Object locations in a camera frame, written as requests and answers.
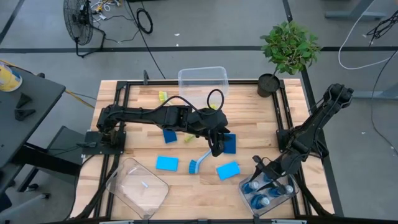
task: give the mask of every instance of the potted plant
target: potted plant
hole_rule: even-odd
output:
[[[320,46],[315,42],[318,40],[313,34],[294,22],[283,22],[274,26],[269,35],[263,35],[267,44],[261,47],[263,54],[269,58],[268,62],[276,64],[273,74],[263,74],[259,78],[257,92],[260,96],[268,97],[279,88],[279,79],[275,74],[287,72],[291,75],[302,71],[304,66],[317,61],[316,54]]]

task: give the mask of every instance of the yellow cable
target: yellow cable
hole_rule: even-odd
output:
[[[30,72],[28,70],[25,70],[25,69],[23,69],[21,67],[18,67],[17,65],[14,65],[13,63],[7,62],[5,60],[1,60],[0,59],[0,62],[5,63],[6,65],[10,65],[12,67],[19,68],[19,69],[21,69],[21,70],[23,70],[25,72],[29,72],[29,73],[33,74],[32,72]],[[93,105],[91,105],[91,104],[87,103],[86,101],[82,100],[79,96],[76,96],[75,94],[73,94],[70,90],[65,90],[65,93],[68,93],[69,95],[73,96],[76,100],[80,101],[81,103],[83,103],[84,105],[88,106],[89,108],[93,108],[93,109],[95,108]]]

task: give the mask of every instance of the blue brush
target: blue brush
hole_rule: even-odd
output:
[[[209,149],[209,151],[207,151],[203,156],[201,156],[201,158],[199,158],[197,161],[191,160],[191,162],[189,163],[189,173],[190,174],[197,174],[199,172],[199,166],[200,163],[202,162],[202,160],[204,160],[206,158],[206,156],[208,156],[211,153],[211,149]]]

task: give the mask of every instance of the fan grille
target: fan grille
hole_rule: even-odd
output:
[[[64,0],[63,18],[68,33],[79,45],[86,45],[93,37],[93,15],[88,0]]]

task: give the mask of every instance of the electric fan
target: electric fan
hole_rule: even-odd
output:
[[[105,31],[93,25],[93,15],[91,13],[89,0],[63,0],[63,18],[68,33],[76,43],[76,54],[85,57],[103,49]],[[93,29],[100,31],[103,35],[101,46],[83,55],[79,54],[78,45],[86,45],[93,37]]]

